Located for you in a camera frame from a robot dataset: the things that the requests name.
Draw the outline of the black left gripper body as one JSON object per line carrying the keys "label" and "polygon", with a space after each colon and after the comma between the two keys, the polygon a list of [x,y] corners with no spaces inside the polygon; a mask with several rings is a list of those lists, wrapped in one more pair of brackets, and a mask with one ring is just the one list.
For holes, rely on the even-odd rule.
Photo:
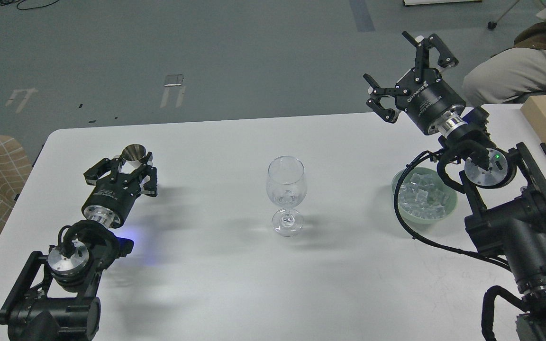
{"label": "black left gripper body", "polygon": [[85,181],[94,188],[82,206],[83,216],[109,229],[123,226],[141,195],[143,176],[119,173],[115,181],[110,175],[101,179],[87,178]]}

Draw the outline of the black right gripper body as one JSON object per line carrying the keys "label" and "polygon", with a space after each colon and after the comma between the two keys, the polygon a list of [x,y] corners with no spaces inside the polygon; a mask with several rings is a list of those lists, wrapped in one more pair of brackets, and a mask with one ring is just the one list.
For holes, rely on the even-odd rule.
{"label": "black right gripper body", "polygon": [[419,80],[422,82],[415,81],[410,69],[397,82],[400,94],[396,96],[396,108],[405,112],[423,134],[432,135],[437,133],[435,122],[448,111],[461,114],[466,101],[442,80],[437,69],[424,69]]}

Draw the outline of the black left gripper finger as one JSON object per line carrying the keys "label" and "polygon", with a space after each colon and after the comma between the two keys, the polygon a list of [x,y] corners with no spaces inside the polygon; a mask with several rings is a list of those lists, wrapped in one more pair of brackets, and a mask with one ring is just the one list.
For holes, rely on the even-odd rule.
{"label": "black left gripper finger", "polygon": [[100,180],[103,175],[106,175],[106,173],[109,174],[108,180],[111,183],[116,183],[123,165],[124,160],[120,157],[102,158],[97,164],[83,173],[85,183],[95,186],[98,180]]}
{"label": "black left gripper finger", "polygon": [[142,177],[140,181],[140,194],[144,194],[149,197],[156,197],[158,195],[157,188],[157,168],[153,165],[153,154],[148,152],[143,158],[138,161],[132,161],[131,164],[138,171],[139,176]]}

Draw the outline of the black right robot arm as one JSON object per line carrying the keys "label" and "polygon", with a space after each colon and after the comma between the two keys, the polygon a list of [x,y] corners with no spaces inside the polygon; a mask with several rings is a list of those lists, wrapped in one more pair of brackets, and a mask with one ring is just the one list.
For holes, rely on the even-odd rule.
{"label": "black right robot arm", "polygon": [[[493,324],[499,296],[521,310],[516,319],[521,341],[546,341],[546,178],[524,143],[503,151],[492,142],[486,110],[464,112],[466,102],[441,75],[441,68],[455,67],[458,59],[440,37],[402,35],[416,49],[414,66],[393,87],[381,87],[364,74],[372,88],[367,106],[392,124],[405,112],[423,134],[440,134],[441,149],[423,151],[401,173],[393,192],[397,220],[415,240],[513,274],[519,296],[501,286],[490,287],[484,294],[481,329],[486,341],[496,338]],[[444,185],[466,195],[472,215],[466,216],[464,224],[476,251],[433,242],[401,217],[401,182],[425,160],[437,163]]]}

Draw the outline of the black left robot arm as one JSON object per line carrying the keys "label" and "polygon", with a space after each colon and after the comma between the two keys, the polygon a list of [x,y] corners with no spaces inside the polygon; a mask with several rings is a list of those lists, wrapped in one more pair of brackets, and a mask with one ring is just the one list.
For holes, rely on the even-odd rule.
{"label": "black left robot arm", "polygon": [[0,309],[11,341],[91,341],[99,330],[104,270],[134,241],[116,236],[140,196],[156,197],[157,168],[143,145],[102,158],[83,175],[93,187],[83,219],[63,226],[46,254],[33,251]]}

